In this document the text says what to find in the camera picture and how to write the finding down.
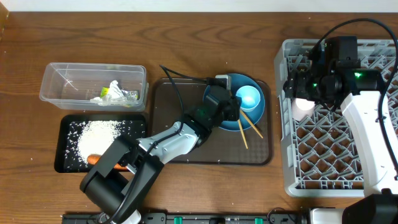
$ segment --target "blue plate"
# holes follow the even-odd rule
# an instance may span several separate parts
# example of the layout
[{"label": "blue plate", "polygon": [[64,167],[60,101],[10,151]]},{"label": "blue plate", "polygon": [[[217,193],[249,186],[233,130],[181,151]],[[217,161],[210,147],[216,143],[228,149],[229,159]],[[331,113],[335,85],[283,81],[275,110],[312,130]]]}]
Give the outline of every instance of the blue plate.
[{"label": "blue plate", "polygon": [[[253,87],[256,87],[256,89],[259,90],[260,92],[260,103],[258,106],[252,111],[252,112],[246,112],[246,115],[250,118],[251,122],[253,124],[256,124],[259,122],[261,119],[262,115],[264,114],[264,108],[266,107],[266,99],[264,98],[264,94],[262,92],[262,89],[260,86],[254,81],[252,78],[247,77],[242,74],[228,74],[232,78],[232,86],[231,86],[231,92],[233,95],[236,94],[237,90],[241,88],[242,86],[245,85],[251,85]],[[210,90],[210,87],[208,86],[205,90],[205,94],[203,95],[203,99],[205,99],[206,95],[208,94]],[[242,123],[242,128],[244,130],[251,128],[250,124],[242,115],[240,115],[240,120]],[[221,129],[227,130],[227,131],[239,131],[239,124],[237,121],[223,121],[221,126]]]}]

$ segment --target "green connector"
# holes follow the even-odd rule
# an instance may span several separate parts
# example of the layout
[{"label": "green connector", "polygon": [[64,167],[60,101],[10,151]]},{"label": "green connector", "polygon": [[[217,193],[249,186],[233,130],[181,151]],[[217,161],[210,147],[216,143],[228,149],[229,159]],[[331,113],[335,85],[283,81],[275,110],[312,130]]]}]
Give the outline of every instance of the green connector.
[{"label": "green connector", "polygon": [[262,220],[262,218],[255,218],[254,219],[254,224],[262,224],[264,221]]},{"label": "green connector", "polygon": [[182,217],[174,217],[174,224],[182,224]]}]

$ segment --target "plastic bin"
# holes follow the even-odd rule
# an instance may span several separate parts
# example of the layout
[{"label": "plastic bin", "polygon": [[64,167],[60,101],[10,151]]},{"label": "plastic bin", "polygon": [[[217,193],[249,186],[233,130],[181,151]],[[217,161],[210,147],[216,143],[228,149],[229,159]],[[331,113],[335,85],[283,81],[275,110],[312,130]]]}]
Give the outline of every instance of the plastic bin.
[{"label": "plastic bin", "polygon": [[[363,173],[348,123],[340,110],[329,113],[322,106],[312,116],[292,119],[291,100],[282,87],[288,72],[308,70],[306,51],[313,39],[285,40],[274,60],[277,96],[282,118],[282,167],[285,191],[293,197],[363,197]],[[376,68],[387,81],[396,55],[391,40],[358,40],[358,58],[363,68]],[[391,121],[398,131],[398,76],[387,96]]]},{"label": "plastic bin", "polygon": [[[123,90],[139,92],[133,106],[101,106],[90,102],[113,80]],[[50,63],[44,72],[40,99],[66,110],[144,111],[147,89],[146,70],[140,65]]]}]

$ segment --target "black tray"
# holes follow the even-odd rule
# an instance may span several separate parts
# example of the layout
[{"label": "black tray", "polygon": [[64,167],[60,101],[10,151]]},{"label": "black tray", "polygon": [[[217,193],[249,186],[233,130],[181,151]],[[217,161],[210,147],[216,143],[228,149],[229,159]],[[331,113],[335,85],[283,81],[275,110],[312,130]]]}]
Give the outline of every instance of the black tray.
[{"label": "black tray", "polygon": [[[130,127],[131,130],[128,134],[123,132],[122,135],[132,144],[135,143],[137,138],[145,138],[147,135],[146,122],[143,115],[139,114],[71,114],[66,115],[61,120],[60,133],[58,136],[57,151],[55,154],[54,169],[59,173],[64,172],[88,172],[93,167],[87,165],[83,161],[79,161],[78,157],[70,150],[71,144],[69,139],[74,141],[78,137],[68,136],[70,130],[70,124],[82,123],[89,121],[125,121],[124,124],[119,125],[120,129],[127,129]],[[81,134],[82,127],[74,129],[77,134]]]},{"label": "black tray", "polygon": [[[189,79],[174,79],[181,94],[184,108],[200,105],[206,85]],[[261,139],[252,128],[244,131],[249,149],[246,149],[241,133],[214,128],[212,134],[198,149],[176,157],[171,163],[180,164],[223,164],[263,166],[272,160],[272,121],[271,91],[267,84],[256,81],[266,99],[264,115],[256,124],[264,139]],[[168,79],[161,79],[154,85],[152,100],[150,135],[158,134],[173,125],[181,116],[180,102]]]}]

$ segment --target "bowl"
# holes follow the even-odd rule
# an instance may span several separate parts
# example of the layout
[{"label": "bowl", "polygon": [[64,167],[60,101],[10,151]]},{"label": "bowl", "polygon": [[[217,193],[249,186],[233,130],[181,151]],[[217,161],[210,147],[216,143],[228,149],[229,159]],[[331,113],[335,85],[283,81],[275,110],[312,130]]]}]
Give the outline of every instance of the bowl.
[{"label": "bowl", "polygon": [[[228,74],[231,79],[232,79],[232,84],[231,84],[231,92],[235,96],[236,92],[238,89],[240,89],[242,86],[253,86],[256,88],[259,93],[260,93],[260,102],[259,104],[255,107],[254,110],[250,112],[245,112],[246,116],[251,120],[253,124],[256,124],[259,122],[261,119],[262,115],[264,114],[264,110],[266,107],[266,100],[264,98],[264,94],[260,88],[260,86],[254,81],[252,78],[242,75],[242,74]],[[205,93],[203,94],[203,99],[205,99],[206,95],[210,91],[210,87],[208,86],[205,90]],[[244,130],[251,128],[250,124],[242,115],[240,115],[240,120],[242,123],[242,128]],[[239,124],[237,121],[223,121],[222,124],[220,125],[221,129],[227,130],[227,131],[239,131]]]},{"label": "bowl", "polygon": [[260,103],[260,92],[253,86],[242,86],[236,96],[242,98],[241,109],[244,112],[252,112]]}]

